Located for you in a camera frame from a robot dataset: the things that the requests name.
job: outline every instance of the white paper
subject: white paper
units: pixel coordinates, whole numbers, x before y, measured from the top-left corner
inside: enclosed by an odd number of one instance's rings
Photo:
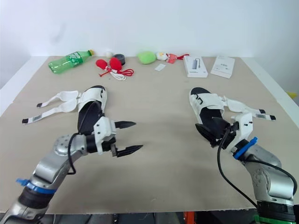
[[[161,71],[163,68],[165,68],[165,64],[159,64],[156,68],[155,68],[155,70],[156,71]]]
[[[217,56],[211,74],[230,78],[233,74],[235,59],[231,57]]]

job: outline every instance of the green sponge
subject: green sponge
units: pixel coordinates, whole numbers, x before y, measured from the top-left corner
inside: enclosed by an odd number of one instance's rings
[[[142,64],[150,64],[156,60],[156,55],[151,51],[144,51],[137,55]]]

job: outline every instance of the white product box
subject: white product box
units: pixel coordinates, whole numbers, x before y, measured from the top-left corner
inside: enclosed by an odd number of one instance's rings
[[[230,78],[233,73],[235,59],[231,57],[217,56],[211,74]]]
[[[191,78],[206,78],[208,72],[206,70],[204,61],[201,57],[185,56],[184,65],[187,72],[187,77]]]

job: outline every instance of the cardboard surface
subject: cardboard surface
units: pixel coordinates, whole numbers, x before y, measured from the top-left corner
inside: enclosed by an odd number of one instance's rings
[[[135,74],[126,81],[110,75],[100,78],[97,58],[54,75],[47,66],[37,71],[0,117],[0,211],[4,212],[19,196],[22,187],[15,180],[29,178],[37,163],[53,147],[57,137],[77,131],[78,112],[59,113],[36,123],[23,125],[22,118],[44,112],[36,104],[60,91],[84,91],[103,85],[108,91],[105,114],[115,121],[137,123],[119,130],[118,148],[144,144],[138,152],[122,158],[111,153],[90,154],[75,163],[76,175],[67,176],[50,202],[49,213],[122,213],[153,211],[226,210],[251,208],[252,205],[230,187],[217,168],[217,149],[196,131],[197,122],[189,104],[189,91],[203,87],[220,96],[240,100],[276,116],[274,122],[254,119],[251,138],[273,152],[283,168],[299,180],[299,129],[275,98],[236,58],[230,79],[209,74],[207,78],[187,78],[182,61],[167,64],[140,64],[126,58],[124,69]],[[215,58],[203,58],[208,72]],[[232,112],[224,118],[230,120]],[[222,153],[221,162],[227,177],[254,199],[251,178],[246,169],[230,154]]]

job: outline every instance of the green plastic bottle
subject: green plastic bottle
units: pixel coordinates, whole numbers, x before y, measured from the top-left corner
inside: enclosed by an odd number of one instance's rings
[[[60,74],[70,68],[76,67],[84,63],[89,57],[93,55],[93,50],[76,51],[63,58],[51,61],[48,66],[55,74]]]

